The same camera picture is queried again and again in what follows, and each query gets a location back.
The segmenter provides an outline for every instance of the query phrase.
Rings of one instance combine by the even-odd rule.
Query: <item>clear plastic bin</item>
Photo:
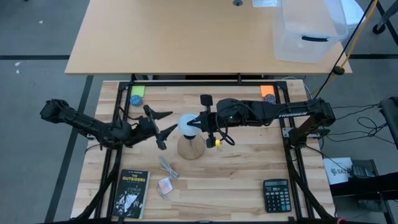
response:
[[[278,60],[316,63],[347,34],[340,0],[277,0],[273,24]]]

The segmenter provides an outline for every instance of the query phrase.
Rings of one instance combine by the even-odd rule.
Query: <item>book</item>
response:
[[[112,215],[142,218],[148,191],[150,172],[122,170],[116,191]]]

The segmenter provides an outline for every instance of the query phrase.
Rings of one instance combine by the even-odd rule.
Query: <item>calculator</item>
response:
[[[262,188],[264,189],[266,212],[290,212],[292,210],[287,179],[265,180]]]

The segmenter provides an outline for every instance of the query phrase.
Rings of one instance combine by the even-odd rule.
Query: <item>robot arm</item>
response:
[[[215,146],[214,132],[221,128],[238,126],[268,126],[274,119],[310,116],[300,127],[289,131],[290,144],[305,144],[307,136],[319,126],[330,126],[336,118],[329,103],[321,99],[296,103],[272,104],[265,101],[236,100],[232,98],[220,100],[217,112],[211,112],[213,99],[210,95],[202,95],[201,103],[206,110],[188,125],[200,128],[208,133],[207,147]]]
[[[162,119],[172,112],[157,113],[147,105],[144,106],[144,111],[147,117],[138,117],[138,124],[134,128],[120,118],[112,123],[104,123],[83,113],[78,113],[64,100],[48,100],[40,115],[42,119],[51,123],[67,123],[77,128],[79,133],[86,138],[88,135],[92,135],[102,146],[110,149],[117,149],[122,144],[132,147],[152,136],[156,137],[159,149],[166,149],[164,141],[177,125],[159,131],[155,120]]]

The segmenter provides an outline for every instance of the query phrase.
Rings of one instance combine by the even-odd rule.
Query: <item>wooden desk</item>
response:
[[[90,1],[67,74],[329,73],[343,50],[336,44],[319,63],[276,60],[275,9],[251,0]],[[346,73],[351,68],[345,66]]]
[[[306,100],[301,80],[287,83],[291,101]],[[103,83],[95,118],[111,121],[117,89],[118,82]],[[207,90],[215,103],[227,97],[261,100],[258,86],[218,86]],[[156,111],[174,111],[173,115],[157,122],[159,128],[164,129],[175,124],[181,114],[203,111],[201,93],[202,86],[147,86],[144,102]],[[142,107],[131,106],[130,112],[133,117],[143,114]],[[305,119],[297,118],[296,124],[302,124]],[[157,148],[153,138],[132,149],[123,149],[121,169],[151,171],[144,220],[287,221],[288,216],[295,216],[294,210],[266,213],[262,197],[264,179],[289,178],[279,122],[275,120],[269,127],[262,128],[232,128],[229,133],[236,146],[224,144],[218,149],[207,149],[195,161],[186,161],[177,154],[177,140],[181,136],[178,130],[169,136],[164,151]],[[308,145],[319,149],[315,140],[309,139]],[[310,190],[333,214],[335,208],[321,155],[309,149],[302,149],[302,154]],[[167,195],[168,200],[162,199],[156,190],[157,181],[168,175],[160,169],[159,156],[164,156],[180,174],[178,180],[172,181],[175,190]],[[105,150],[100,151],[98,147],[86,153],[72,217],[80,214],[97,192],[104,157]],[[306,215],[301,190],[299,195],[303,215]],[[108,194],[104,197],[103,215],[107,204]]]

